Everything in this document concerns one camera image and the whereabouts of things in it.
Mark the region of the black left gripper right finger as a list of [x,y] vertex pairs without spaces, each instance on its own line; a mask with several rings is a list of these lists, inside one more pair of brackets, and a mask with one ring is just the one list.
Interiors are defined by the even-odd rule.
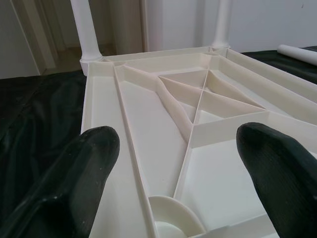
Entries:
[[238,154],[281,238],[317,236],[317,160],[296,139],[259,122],[236,132]]

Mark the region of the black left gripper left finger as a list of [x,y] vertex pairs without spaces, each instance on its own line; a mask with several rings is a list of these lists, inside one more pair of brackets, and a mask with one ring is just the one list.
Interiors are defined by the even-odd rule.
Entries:
[[110,126],[74,138],[0,228],[3,238],[87,238],[120,151]]

